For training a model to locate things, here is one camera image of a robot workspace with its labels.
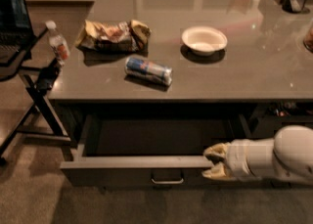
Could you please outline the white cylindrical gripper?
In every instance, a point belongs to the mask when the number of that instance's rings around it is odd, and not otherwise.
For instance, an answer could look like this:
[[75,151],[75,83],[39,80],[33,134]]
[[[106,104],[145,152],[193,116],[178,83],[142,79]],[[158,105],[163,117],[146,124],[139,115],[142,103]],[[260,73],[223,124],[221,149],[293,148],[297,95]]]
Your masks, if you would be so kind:
[[203,155],[212,162],[218,162],[204,170],[202,176],[211,180],[257,181],[260,179],[249,168],[249,160],[260,150],[256,141],[249,139],[234,140],[231,143],[218,143],[203,151]]

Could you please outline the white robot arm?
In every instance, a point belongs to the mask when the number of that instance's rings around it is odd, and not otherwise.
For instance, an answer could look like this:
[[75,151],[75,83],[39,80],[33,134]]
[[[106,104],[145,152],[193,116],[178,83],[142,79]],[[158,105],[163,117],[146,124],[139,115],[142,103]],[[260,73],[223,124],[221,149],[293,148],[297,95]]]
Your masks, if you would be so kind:
[[272,138],[218,143],[203,155],[213,162],[202,172],[210,180],[313,182],[313,130],[305,126],[283,127]]

